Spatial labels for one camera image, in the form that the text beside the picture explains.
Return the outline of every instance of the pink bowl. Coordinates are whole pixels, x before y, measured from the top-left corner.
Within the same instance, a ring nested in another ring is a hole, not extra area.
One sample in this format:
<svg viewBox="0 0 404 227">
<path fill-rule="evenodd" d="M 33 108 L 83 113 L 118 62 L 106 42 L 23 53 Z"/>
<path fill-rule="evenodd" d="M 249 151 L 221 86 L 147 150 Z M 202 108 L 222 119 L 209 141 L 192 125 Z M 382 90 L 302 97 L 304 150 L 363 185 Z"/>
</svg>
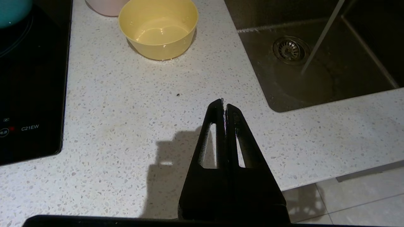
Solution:
<svg viewBox="0 0 404 227">
<path fill-rule="evenodd" d="M 116 17 L 122 7 L 130 0 L 86 0 L 86 2 L 98 13 Z"/>
</svg>

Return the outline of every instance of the kitchen countertop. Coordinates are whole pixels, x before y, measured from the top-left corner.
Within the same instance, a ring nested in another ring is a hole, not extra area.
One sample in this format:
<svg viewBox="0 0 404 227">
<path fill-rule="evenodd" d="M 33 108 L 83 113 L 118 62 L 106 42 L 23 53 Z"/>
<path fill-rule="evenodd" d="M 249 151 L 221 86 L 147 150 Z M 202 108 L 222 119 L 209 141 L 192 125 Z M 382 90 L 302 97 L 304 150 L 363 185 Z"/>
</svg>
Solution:
<svg viewBox="0 0 404 227">
<path fill-rule="evenodd" d="M 189 50 L 135 53 L 74 1 L 60 154 L 0 167 L 0 226 L 36 214 L 176 217 L 209 103 L 240 108 L 281 190 L 404 160 L 404 89 L 272 111 L 222 0 L 194 0 Z"/>
</svg>

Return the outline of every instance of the yellow bowl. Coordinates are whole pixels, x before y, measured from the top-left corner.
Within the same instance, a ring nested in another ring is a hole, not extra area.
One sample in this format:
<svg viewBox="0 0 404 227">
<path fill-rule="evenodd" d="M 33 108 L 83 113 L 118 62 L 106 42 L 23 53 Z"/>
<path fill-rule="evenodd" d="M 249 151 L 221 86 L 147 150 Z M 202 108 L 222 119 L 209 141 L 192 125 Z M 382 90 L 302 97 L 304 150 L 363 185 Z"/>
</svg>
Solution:
<svg viewBox="0 0 404 227">
<path fill-rule="evenodd" d="M 145 57 L 166 60 L 191 45 L 198 10 L 191 0 L 130 0 L 119 14 L 119 27 Z"/>
</svg>

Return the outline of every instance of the stainless steel sink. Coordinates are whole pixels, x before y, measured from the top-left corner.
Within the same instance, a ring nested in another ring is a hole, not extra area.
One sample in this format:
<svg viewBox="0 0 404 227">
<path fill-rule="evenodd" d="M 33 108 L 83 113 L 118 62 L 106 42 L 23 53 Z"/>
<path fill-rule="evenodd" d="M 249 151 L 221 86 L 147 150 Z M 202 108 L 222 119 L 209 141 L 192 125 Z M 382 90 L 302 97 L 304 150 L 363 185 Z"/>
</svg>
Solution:
<svg viewBox="0 0 404 227">
<path fill-rule="evenodd" d="M 337 0 L 225 0 L 277 112 L 404 86 L 404 1 L 346 0 L 300 74 Z"/>
</svg>

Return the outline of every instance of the teal container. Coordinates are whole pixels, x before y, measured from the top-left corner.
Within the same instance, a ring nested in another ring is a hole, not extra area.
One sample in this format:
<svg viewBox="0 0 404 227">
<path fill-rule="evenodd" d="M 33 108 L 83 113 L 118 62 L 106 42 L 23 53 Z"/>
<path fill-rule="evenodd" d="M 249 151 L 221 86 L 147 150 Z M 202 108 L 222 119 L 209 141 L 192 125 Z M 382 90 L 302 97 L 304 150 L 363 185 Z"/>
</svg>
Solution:
<svg viewBox="0 0 404 227">
<path fill-rule="evenodd" d="M 24 19 L 32 8 L 32 0 L 0 0 L 0 29 Z"/>
</svg>

